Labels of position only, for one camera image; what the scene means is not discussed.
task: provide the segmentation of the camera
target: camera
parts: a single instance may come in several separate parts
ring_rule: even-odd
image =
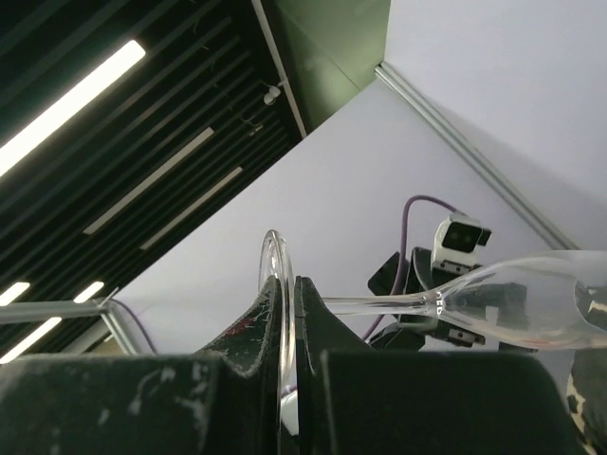
[[[464,213],[453,213],[434,235],[432,267],[463,275],[476,265],[477,246],[485,246],[491,231]]]

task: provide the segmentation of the purple cable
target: purple cable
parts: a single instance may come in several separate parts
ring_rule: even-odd
[[[402,211],[402,230],[400,234],[400,252],[398,257],[398,268],[396,269],[395,283],[393,284],[392,290],[390,291],[391,296],[401,294],[402,288],[405,285],[405,256],[407,254],[407,230],[409,226],[409,210],[411,209],[411,205],[415,201],[434,202],[435,204],[444,207],[447,210],[458,211],[451,204],[448,204],[447,202],[437,199],[435,197],[427,196],[425,194],[418,194],[416,196],[413,196],[406,202],[405,208]],[[383,317],[384,315],[380,315],[376,318],[376,320],[373,321],[371,327],[369,327],[369,329],[362,336],[363,340],[366,341],[373,334],[373,332],[381,323]]]
[[[137,327],[141,331],[141,334],[145,338],[145,342],[148,343],[148,346],[150,346],[150,350],[154,354],[157,354],[158,351],[156,350],[156,346],[154,345],[154,342],[150,338],[150,334],[148,334],[147,330],[145,330],[145,327],[143,327],[143,324],[141,323],[141,321],[139,320],[139,318],[135,315],[135,313],[133,312],[133,310],[131,310],[131,308],[129,308],[128,306],[126,306],[126,304],[122,303],[120,300],[116,300],[116,299],[112,298],[112,299],[110,299],[110,301],[112,301],[113,303],[116,303],[119,307],[121,307],[124,311],[126,311],[129,314],[129,316],[133,319],[133,321],[135,322],[135,324],[137,325]]]

